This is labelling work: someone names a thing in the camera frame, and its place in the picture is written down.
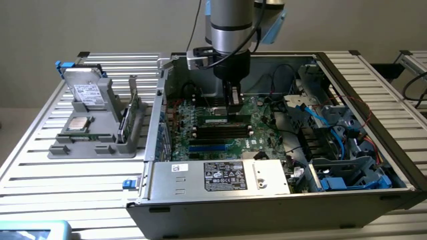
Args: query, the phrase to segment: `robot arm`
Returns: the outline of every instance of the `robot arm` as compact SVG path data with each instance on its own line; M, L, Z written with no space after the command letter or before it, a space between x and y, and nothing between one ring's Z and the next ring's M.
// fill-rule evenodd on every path
M229 114L241 111L241 81L250 74L253 39L273 43L285 20L282 0L209 0L206 41L187 52L189 69L214 68L222 80Z

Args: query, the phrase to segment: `blue cable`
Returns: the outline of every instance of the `blue cable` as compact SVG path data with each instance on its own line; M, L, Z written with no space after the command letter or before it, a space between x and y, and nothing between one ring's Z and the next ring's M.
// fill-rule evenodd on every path
M308 113L310 113L317 119L320 119L329 128L332 127L329 121L328 121L324 117L321 117L309 107L306 107L305 110L306 110ZM336 132L336 130L334 130L333 128L332 128L332 133L333 133L334 137L336 137L337 140L338 140L340 147L341 147L341 160L344 160L344 159L345 159L345 153L346 153L345 144L344 144L344 142L342 142L341 136L338 135L338 133Z

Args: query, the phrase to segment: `beige wall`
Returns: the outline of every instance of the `beige wall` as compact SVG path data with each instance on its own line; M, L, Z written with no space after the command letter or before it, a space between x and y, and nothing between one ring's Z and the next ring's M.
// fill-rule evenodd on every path
M198 2L0 0L0 107L41 107L59 83L55 61L81 51L185 51ZM288 0L288 8L277 43L261 50L357 49L372 62L427 50L427 0ZM203 26L201 14L194 47Z

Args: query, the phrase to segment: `green circuit board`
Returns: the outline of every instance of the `green circuit board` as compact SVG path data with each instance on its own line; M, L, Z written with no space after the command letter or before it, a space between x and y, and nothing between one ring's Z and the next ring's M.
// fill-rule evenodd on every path
M243 102L242 110L238 114L239 121L229 123L223 115L215 115L223 109L217 107L197 107L190 101L183 101L177 108L174 117L173 132L173 161L197 160L231 160L253 159L254 154L266 152L270 159L286 159L285 148L278 144L281 133L272 129L264 122L266 113L270 116L270 109L258 102L265 102L264 98L250 97ZM251 126L253 135L245 138L226 138L226 150L221 151L191 151L190 141L195 139L193 135L194 127L201 127L205 123L215 126Z

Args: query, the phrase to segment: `motherboard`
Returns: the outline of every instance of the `motherboard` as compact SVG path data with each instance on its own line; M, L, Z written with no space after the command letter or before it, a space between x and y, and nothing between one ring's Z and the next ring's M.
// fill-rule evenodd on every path
M210 98L171 103L171 160L286 159L282 135L262 121L272 114L265 98L246 98L234 116L218 105Z

